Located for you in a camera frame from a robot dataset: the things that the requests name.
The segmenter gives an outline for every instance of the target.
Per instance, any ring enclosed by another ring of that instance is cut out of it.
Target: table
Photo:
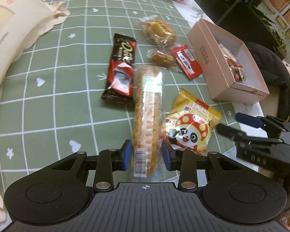
[[[131,138],[134,109],[100,100],[105,87],[114,33],[138,40],[136,65],[149,64],[147,51],[154,48],[136,26],[141,17],[158,15],[188,44],[190,27],[209,18],[193,0],[43,0],[65,1],[71,15],[38,38],[21,58],[11,64],[0,98],[0,193],[36,170],[77,150],[96,155],[120,148]],[[202,75],[188,80],[183,73],[165,73],[165,112],[179,89],[185,88],[222,114],[221,122],[240,128],[230,102],[213,101]],[[237,111],[257,114],[260,106],[236,104]],[[208,150],[225,153],[234,143],[215,132]],[[93,182],[91,172],[87,184]],[[177,172],[165,172],[160,181],[174,180]],[[114,183],[129,181],[129,171],[115,172]]]

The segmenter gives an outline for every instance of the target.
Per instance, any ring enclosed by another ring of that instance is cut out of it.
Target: red wrapper
[[[189,79],[193,79],[202,73],[199,62],[195,60],[187,45],[172,47],[171,51]]]
[[[135,60],[136,39],[114,35],[113,52],[108,67],[105,91],[102,99],[123,104],[134,104],[132,65]]]

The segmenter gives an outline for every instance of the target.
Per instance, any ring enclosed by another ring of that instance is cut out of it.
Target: white heart print
[[[74,140],[70,140],[69,145],[72,148],[72,152],[76,153],[80,148],[81,148],[81,144],[77,143]]]
[[[37,87],[42,86],[44,83],[45,83],[45,80],[44,79],[41,79],[41,78],[37,78],[36,79],[36,86]]]

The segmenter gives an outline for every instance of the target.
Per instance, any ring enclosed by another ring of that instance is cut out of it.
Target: metal screw
[[[110,187],[111,187],[111,184],[105,181],[101,181],[96,184],[96,188],[99,188],[99,189],[108,189]]]
[[[196,187],[196,184],[191,181],[185,181],[181,184],[181,187],[185,189],[193,189]]]

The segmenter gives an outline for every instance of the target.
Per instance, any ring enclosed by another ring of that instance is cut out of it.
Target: open box
[[[204,19],[192,27],[188,38],[213,100],[255,104],[269,95],[256,62],[240,39]],[[243,66],[247,81],[235,81],[218,43],[223,44]]]

